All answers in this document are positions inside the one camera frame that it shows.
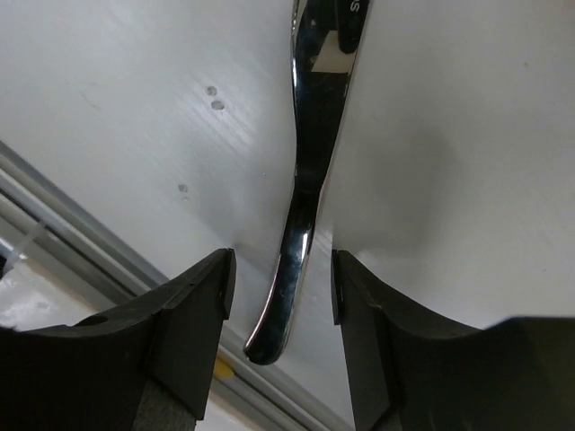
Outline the silver table knife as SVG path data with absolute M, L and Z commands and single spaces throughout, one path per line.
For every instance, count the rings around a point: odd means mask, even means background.
M 288 343 L 368 9 L 367 0 L 294 3 L 290 41 L 296 127 L 293 192 L 268 297 L 243 347 L 256 365 L 275 363 Z

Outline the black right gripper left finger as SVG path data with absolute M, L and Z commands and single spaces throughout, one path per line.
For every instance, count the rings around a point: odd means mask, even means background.
M 219 249 L 73 326 L 1 331 L 4 430 L 192 430 L 205 416 L 234 297 Z

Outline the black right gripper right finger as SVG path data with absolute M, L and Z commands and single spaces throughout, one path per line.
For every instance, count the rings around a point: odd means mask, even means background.
M 571 430 L 574 321 L 515 317 L 479 330 L 332 254 L 358 430 Z

